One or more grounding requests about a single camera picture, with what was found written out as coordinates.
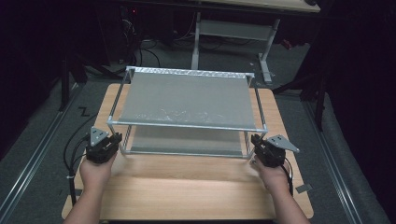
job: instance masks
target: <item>gray carpet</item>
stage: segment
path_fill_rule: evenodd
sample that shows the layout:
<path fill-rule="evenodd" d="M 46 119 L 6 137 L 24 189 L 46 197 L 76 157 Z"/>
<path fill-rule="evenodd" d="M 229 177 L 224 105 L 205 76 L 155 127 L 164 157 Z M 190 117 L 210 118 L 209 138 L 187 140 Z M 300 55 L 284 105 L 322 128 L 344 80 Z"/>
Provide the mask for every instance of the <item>gray carpet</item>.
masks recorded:
<path fill-rule="evenodd" d="M 202 50 L 200 69 L 260 73 L 255 54 L 242 51 L 231 53 L 231 48 L 235 48 L 235 46 L 223 45 L 216 50 Z M 267 86 L 262 83 L 262 77 L 258 76 L 261 87 L 272 89 L 292 80 L 308 49 L 308 46 L 291 50 L 283 49 L 281 46 L 273 46 L 268 57 L 268 64 L 270 71 L 275 74 L 274 84 Z M 150 50 L 157 54 L 162 67 L 188 69 L 191 66 L 191 46 L 169 48 L 159 44 L 156 48 Z M 158 66 L 156 59 L 151 54 L 145 51 L 142 53 L 142 66 Z M 118 66 L 113 65 L 111 69 L 117 70 Z M 82 109 L 79 107 L 87 108 L 85 114 L 94 115 L 99 110 L 106 87 L 110 82 L 114 82 L 114 80 L 91 76 L 88 83 L 82 88 L 80 95 L 65 114 L 64 121 L 49 144 L 49 150 L 44 160 L 9 217 L 8 223 L 62 222 L 61 212 L 68 195 L 68 183 L 65 178 L 67 171 L 62 159 L 64 145 L 73 131 L 88 118 L 82 116 Z M 25 164 L 38 146 L 41 137 L 57 116 L 61 99 L 60 94 L 60 85 L 58 84 L 52 90 L 51 97 L 47 102 L 40 106 L 31 117 L 29 125 L 7 156 L 0 161 L 0 172 L 2 174 L 0 202 L 3 202 L 7 197 Z M 313 187 L 308 192 L 315 212 L 311 222 L 349 223 L 329 175 L 329 169 L 325 165 L 323 154 L 320 152 L 320 143 L 315 127 L 310 122 L 304 103 L 300 102 L 294 91 L 287 91 L 285 94 L 278 95 L 276 101 L 290 141 L 302 151 L 296 155 L 296 159 L 304 182 Z M 71 147 L 76 144 L 79 136 L 89 130 L 92 124 L 93 120 L 80 130 L 77 137 L 71 142 Z M 326 100 L 323 127 L 323 134 L 332 149 L 339 170 L 351 190 L 362 222 L 389 223 L 359 166 L 347 148 L 328 99 Z"/>

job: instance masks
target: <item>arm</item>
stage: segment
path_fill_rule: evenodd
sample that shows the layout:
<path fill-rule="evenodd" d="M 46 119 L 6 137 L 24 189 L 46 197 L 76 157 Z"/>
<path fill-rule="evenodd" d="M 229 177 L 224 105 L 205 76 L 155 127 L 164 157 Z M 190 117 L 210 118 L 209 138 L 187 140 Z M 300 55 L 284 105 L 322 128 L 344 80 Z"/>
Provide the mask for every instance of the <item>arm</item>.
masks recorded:
<path fill-rule="evenodd" d="M 84 191 L 64 223 L 96 224 L 99 222 L 102 196 L 111 176 L 111 166 L 116 156 L 117 153 L 103 164 L 95 164 L 84 159 L 79 167 Z"/>
<path fill-rule="evenodd" d="M 266 167 L 257 156 L 254 158 L 259 168 L 260 178 L 273 197 L 276 218 L 279 223 L 310 223 L 303 210 L 290 195 L 288 179 L 282 168 Z"/>

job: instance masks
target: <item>controller cable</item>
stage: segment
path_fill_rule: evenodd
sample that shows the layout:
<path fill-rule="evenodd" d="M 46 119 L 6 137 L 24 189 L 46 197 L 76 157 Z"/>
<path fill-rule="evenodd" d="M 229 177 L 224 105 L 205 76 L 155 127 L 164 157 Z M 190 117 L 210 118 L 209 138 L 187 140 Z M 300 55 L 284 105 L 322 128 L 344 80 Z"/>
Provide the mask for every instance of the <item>controller cable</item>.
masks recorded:
<path fill-rule="evenodd" d="M 66 177 L 69 180 L 69 188 L 70 188 L 70 196 L 72 199 L 72 204 L 73 206 L 76 204 L 77 202 L 77 197 L 76 197 L 76 187 L 75 187 L 75 176 L 76 176 L 76 172 L 74 169 L 74 166 L 76 164 L 76 162 L 78 161 L 78 159 L 80 159 L 81 157 L 83 157 L 85 154 L 79 156 L 76 158 L 76 153 L 77 150 L 79 148 L 79 146 L 83 143 L 83 142 L 87 142 L 90 139 L 90 135 L 89 134 L 85 134 L 84 137 L 82 137 L 81 139 L 78 140 L 76 146 L 73 148 L 73 153 L 72 156 L 70 158 L 70 163 L 67 163 L 67 159 L 66 159 L 66 151 L 67 148 L 70 144 L 70 142 L 72 141 L 72 139 L 74 138 L 74 136 L 77 134 L 77 132 L 84 126 L 86 125 L 90 120 L 92 120 L 93 118 L 95 118 L 98 114 L 96 113 L 95 115 L 93 115 L 92 117 L 90 117 L 89 119 L 87 119 L 86 121 L 84 121 L 84 123 L 82 123 L 75 132 L 73 132 L 73 134 L 70 136 L 69 140 L 66 143 L 66 146 L 64 147 L 64 165 L 66 167 L 66 169 L 68 170 L 68 176 Z"/>
<path fill-rule="evenodd" d="M 283 164 L 281 164 L 280 167 L 286 174 L 286 178 L 288 179 L 288 183 L 289 183 L 289 192 L 290 192 L 291 196 L 293 196 L 293 168 L 291 167 L 291 164 L 290 164 L 290 161 L 288 160 L 288 158 L 285 158 L 285 160 L 289 164 L 290 173 L 288 172 L 288 170 L 286 170 L 286 168 Z"/>

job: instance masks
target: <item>aluminum frame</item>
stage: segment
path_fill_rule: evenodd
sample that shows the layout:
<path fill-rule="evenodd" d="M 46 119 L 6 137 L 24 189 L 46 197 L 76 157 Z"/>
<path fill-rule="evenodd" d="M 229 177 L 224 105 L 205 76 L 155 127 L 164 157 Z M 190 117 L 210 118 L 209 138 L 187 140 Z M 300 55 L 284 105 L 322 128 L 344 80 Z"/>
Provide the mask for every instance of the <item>aluminum frame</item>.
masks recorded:
<path fill-rule="evenodd" d="M 216 77 L 237 77 L 237 78 L 246 78 L 247 79 L 247 85 L 251 86 L 253 83 L 253 88 L 255 90 L 255 95 L 256 95 L 256 100 L 257 104 L 259 107 L 260 111 L 260 117 L 261 117 L 261 122 L 262 122 L 262 128 L 257 128 L 257 129 L 249 129 L 249 128 L 228 128 L 228 127 L 212 127 L 212 126 L 195 126 L 195 125 L 172 125 L 172 124 L 155 124 L 153 125 L 152 123 L 142 123 L 142 122 L 128 122 L 128 121 L 117 121 L 113 119 L 114 112 L 116 110 L 116 107 L 119 103 L 120 99 L 120 94 L 123 89 L 123 85 L 126 83 L 127 79 L 130 79 L 130 82 L 132 83 L 132 80 L 134 78 L 134 73 L 135 72 L 145 72 L 145 73 L 161 73 L 161 74 L 173 74 L 173 75 L 186 75 L 186 76 L 202 76 L 205 74 L 207 76 L 207 73 L 210 73 L 211 76 L 216 76 Z M 114 101 L 114 104 L 111 108 L 110 114 L 107 119 L 107 125 L 112 132 L 112 134 L 115 134 L 115 125 L 127 125 L 128 128 L 126 130 L 126 133 L 124 135 L 124 140 L 122 144 L 120 144 L 120 152 L 122 154 L 171 154 L 171 155 L 186 155 L 186 156 L 209 156 L 209 157 L 230 157 L 230 158 L 241 158 L 241 159 L 251 159 L 253 155 L 253 150 L 250 147 L 249 139 L 248 139 L 248 133 L 260 133 L 261 137 L 263 138 L 267 133 L 268 129 L 265 123 L 265 118 L 264 114 L 262 111 L 262 102 L 260 99 L 260 95 L 258 92 L 258 89 L 254 82 L 252 80 L 254 79 L 254 74 L 253 73 L 231 73 L 231 72 L 213 72 L 213 71 L 202 71 L 202 70 L 183 70 L 183 69 L 167 69 L 167 68 L 149 68 L 149 67 L 135 67 L 135 66 L 127 66 L 126 71 L 125 71 L 125 76 L 124 79 L 122 80 L 119 90 L 116 95 L 116 99 Z M 195 153 L 167 153 L 167 152 L 133 152 L 132 150 L 127 150 L 127 145 L 128 145 L 128 140 L 130 138 L 131 130 L 133 126 L 139 126 L 139 125 L 148 125 L 148 126 L 167 126 L 167 127 L 188 127 L 188 128 L 203 128 L 203 129 L 218 129 L 218 130 L 227 130 L 227 131 L 238 131 L 238 132 L 243 132 L 244 133 L 244 138 L 245 138 L 245 144 L 246 144 L 246 154 L 244 155 L 242 153 L 242 156 L 235 156 L 235 155 L 220 155 L 220 154 L 195 154 Z"/>

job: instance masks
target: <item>human hand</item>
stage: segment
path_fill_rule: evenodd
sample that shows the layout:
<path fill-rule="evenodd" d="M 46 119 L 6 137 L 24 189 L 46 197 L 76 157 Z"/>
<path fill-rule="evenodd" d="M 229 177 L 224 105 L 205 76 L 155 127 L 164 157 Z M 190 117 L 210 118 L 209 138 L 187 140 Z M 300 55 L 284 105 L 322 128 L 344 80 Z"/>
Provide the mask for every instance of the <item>human hand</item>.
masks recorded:
<path fill-rule="evenodd" d="M 109 161 L 101 164 L 88 161 L 84 158 L 79 166 L 84 191 L 98 191 L 102 193 L 105 190 L 108 179 L 111 177 L 111 167 L 116 157 L 117 153 Z"/>
<path fill-rule="evenodd" d="M 280 166 L 275 168 L 264 166 L 257 155 L 254 156 L 254 160 L 262 182 L 271 193 L 276 190 L 289 191 L 288 179 Z M 289 166 L 286 163 L 283 165 L 289 172 Z"/>

